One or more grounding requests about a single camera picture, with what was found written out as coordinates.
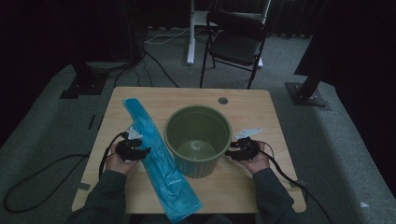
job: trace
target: black stand base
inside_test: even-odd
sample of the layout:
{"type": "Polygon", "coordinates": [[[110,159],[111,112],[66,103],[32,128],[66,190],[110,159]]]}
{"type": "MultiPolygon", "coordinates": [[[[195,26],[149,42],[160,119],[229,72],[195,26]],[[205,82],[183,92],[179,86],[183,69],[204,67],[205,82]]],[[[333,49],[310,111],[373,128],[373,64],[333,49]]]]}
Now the black stand base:
{"type": "Polygon", "coordinates": [[[76,76],[67,91],[62,92],[60,99],[77,99],[80,95],[100,95],[106,84],[108,73],[94,74],[91,84],[78,85],[78,76],[76,76]]]}
{"type": "Polygon", "coordinates": [[[310,106],[318,106],[320,110],[331,111],[329,102],[324,101],[318,90],[315,90],[314,93],[307,99],[301,97],[300,90],[303,86],[303,83],[297,82],[286,82],[286,87],[288,88],[291,100],[295,105],[310,105],[310,106]]]}

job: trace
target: person's right hand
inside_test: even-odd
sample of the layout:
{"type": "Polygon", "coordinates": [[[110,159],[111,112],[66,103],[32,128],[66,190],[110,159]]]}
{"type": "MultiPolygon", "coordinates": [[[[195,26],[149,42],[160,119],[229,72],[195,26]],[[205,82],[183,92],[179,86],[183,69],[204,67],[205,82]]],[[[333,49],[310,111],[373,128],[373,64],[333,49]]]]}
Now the person's right hand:
{"type": "MultiPolygon", "coordinates": [[[[260,150],[264,151],[265,144],[263,142],[257,142],[259,144],[260,150]]],[[[255,158],[251,161],[239,161],[242,165],[244,165],[248,171],[254,175],[256,172],[270,168],[270,161],[266,155],[259,152],[255,158]]]]}
{"type": "Polygon", "coordinates": [[[112,155],[106,158],[106,169],[118,172],[123,175],[128,175],[131,170],[137,165],[138,161],[123,161],[116,153],[116,145],[111,146],[112,155]]]}

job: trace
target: person's arm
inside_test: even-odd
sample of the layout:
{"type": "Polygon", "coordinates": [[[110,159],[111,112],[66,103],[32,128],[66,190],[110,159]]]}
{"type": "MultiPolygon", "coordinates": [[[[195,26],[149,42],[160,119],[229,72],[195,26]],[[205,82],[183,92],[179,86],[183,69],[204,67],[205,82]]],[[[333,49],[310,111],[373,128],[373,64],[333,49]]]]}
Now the person's arm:
{"type": "MultiPolygon", "coordinates": [[[[259,143],[264,150],[264,143],[259,143]]],[[[294,200],[270,168],[267,156],[259,153],[251,161],[240,161],[252,174],[256,187],[256,204],[266,224],[301,223],[292,208],[294,200]]]]}
{"type": "Polygon", "coordinates": [[[125,213],[126,176],[137,161],[123,161],[114,154],[106,159],[106,170],[88,195],[85,205],[70,214],[69,223],[121,223],[125,213]]]}

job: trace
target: green bucket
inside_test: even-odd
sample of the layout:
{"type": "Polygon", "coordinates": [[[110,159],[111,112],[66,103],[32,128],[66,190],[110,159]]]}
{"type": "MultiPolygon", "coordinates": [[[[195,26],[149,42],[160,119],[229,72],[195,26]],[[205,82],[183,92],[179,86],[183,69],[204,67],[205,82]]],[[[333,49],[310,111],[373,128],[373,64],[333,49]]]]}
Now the green bucket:
{"type": "Polygon", "coordinates": [[[210,175],[232,139],[230,122],[206,105],[180,108],[166,121],[163,137],[180,172],[191,178],[210,175]]]}

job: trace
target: person's left hand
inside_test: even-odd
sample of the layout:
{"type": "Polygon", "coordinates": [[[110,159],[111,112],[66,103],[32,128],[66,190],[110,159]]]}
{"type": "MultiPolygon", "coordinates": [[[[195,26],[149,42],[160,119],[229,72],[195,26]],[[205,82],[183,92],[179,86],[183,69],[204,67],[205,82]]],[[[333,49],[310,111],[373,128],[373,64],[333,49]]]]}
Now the person's left hand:
{"type": "Polygon", "coordinates": [[[138,161],[123,161],[116,153],[117,144],[111,146],[111,156],[106,158],[106,169],[128,175],[129,172],[137,165],[138,161]]]}

